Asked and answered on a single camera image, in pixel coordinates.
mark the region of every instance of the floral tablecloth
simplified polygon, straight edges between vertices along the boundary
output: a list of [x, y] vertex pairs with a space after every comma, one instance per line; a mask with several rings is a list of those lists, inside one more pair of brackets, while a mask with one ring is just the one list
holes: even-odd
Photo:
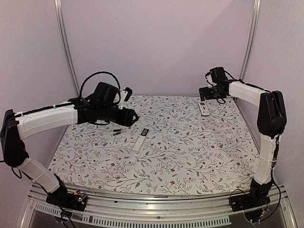
[[[249, 189], [258, 152], [235, 102], [198, 97], [133, 96], [127, 106], [140, 120], [132, 127], [71, 125], [49, 170], [66, 183], [143, 194], [189, 195]], [[113, 136], [114, 129], [122, 133]], [[150, 129], [138, 154], [143, 128]]]

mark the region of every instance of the cable tie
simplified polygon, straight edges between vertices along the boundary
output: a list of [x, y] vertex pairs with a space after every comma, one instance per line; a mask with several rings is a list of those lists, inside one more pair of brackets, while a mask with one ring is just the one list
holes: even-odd
[[276, 158], [276, 159], [273, 159], [273, 160], [267, 160], [267, 159], [265, 159], [265, 158], [263, 158], [263, 157], [260, 157], [260, 159], [263, 159], [263, 160], [266, 161], [266, 162], [276, 162], [276, 161], [277, 161], [277, 158]]

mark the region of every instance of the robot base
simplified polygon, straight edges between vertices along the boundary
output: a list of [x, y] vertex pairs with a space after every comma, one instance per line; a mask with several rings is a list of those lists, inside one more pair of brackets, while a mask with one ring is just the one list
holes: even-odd
[[229, 204], [231, 205], [232, 211], [240, 211], [247, 210], [250, 208], [256, 208], [265, 205], [266, 203], [270, 203], [270, 198], [268, 195], [262, 197], [259, 201], [257, 201], [254, 205], [251, 205], [249, 200], [249, 194], [242, 194], [238, 196], [232, 196], [229, 199]]
[[[70, 196], [67, 198], [67, 201], [64, 205], [61, 205], [63, 208], [66, 209], [72, 209], [72, 210], [78, 210], [78, 211], [85, 211], [86, 208], [86, 203], [87, 203], [87, 197], [85, 196], [84, 198], [83, 195], [77, 197], [75, 199], [75, 195], [70, 193]], [[56, 202], [51, 197], [47, 197], [46, 200], [47, 203], [53, 204], [55, 206], [58, 206]]]

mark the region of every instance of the white plastic casing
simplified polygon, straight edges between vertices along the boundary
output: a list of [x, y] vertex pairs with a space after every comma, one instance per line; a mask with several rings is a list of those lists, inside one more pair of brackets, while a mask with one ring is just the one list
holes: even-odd
[[199, 109], [202, 116], [210, 115], [206, 102], [199, 101]]
[[[260, 106], [260, 97], [266, 91], [253, 88], [241, 82], [232, 82], [229, 84], [229, 95], [250, 102], [255, 106]], [[271, 139], [267, 135], [261, 134], [260, 158], [255, 174], [255, 181], [259, 184], [266, 184], [271, 181], [271, 167], [274, 152], [276, 149], [276, 139], [278, 135]]]
[[255, 174], [255, 181], [259, 184], [266, 184], [271, 181], [271, 166], [276, 149], [276, 139], [261, 134], [261, 151], [258, 166]]
[[76, 124], [77, 110], [74, 105], [24, 115], [16, 118], [20, 138], [26, 139], [31, 135], [43, 132], [55, 127]]
[[40, 162], [27, 158], [17, 169], [28, 175], [33, 181], [37, 182], [45, 188], [46, 191], [52, 193], [59, 188], [59, 181], [49, 172]]
[[229, 85], [229, 95], [250, 102], [259, 107], [261, 94], [265, 91], [253, 88], [240, 82], [232, 82]]
[[[128, 92], [127, 91], [125, 91], [125, 90], [121, 90], [120, 91], [120, 102], [119, 102], [119, 104], [118, 104], [118, 108], [119, 109], [122, 109], [124, 106], [124, 100], [125, 100], [125, 98], [127, 97], [127, 95], [128, 95]], [[119, 101], [119, 95], [117, 94], [116, 95], [116, 97], [115, 97], [115, 99], [114, 99], [114, 103], [115, 102], [118, 102]]]
[[136, 141], [132, 151], [135, 153], [139, 153], [141, 148], [143, 147], [144, 142], [146, 141], [146, 138], [148, 137], [149, 129], [144, 128], [142, 130], [141, 135], [139, 136], [138, 140]]

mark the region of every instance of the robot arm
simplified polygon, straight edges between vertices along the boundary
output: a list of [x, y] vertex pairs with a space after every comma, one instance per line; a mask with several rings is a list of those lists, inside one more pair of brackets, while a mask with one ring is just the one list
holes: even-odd
[[58, 176], [29, 157], [22, 140], [55, 127], [94, 124], [97, 120], [130, 127], [139, 118], [134, 110], [123, 107], [124, 101], [131, 94], [129, 88], [118, 91], [116, 87], [100, 82], [87, 99], [73, 98], [61, 104], [24, 113], [7, 110], [0, 134], [5, 163], [10, 167], [17, 167], [40, 184], [48, 192], [47, 202], [64, 208], [84, 210], [86, 196], [68, 193]]
[[231, 198], [233, 210], [260, 206], [269, 201], [268, 192], [273, 184], [271, 171], [276, 164], [281, 134], [286, 125], [283, 95], [279, 91], [262, 90], [241, 80], [228, 80], [222, 67], [211, 69], [206, 74], [209, 87], [199, 89], [202, 101], [224, 99], [228, 95], [258, 107], [257, 126], [261, 137], [259, 163], [250, 193], [243, 202]]

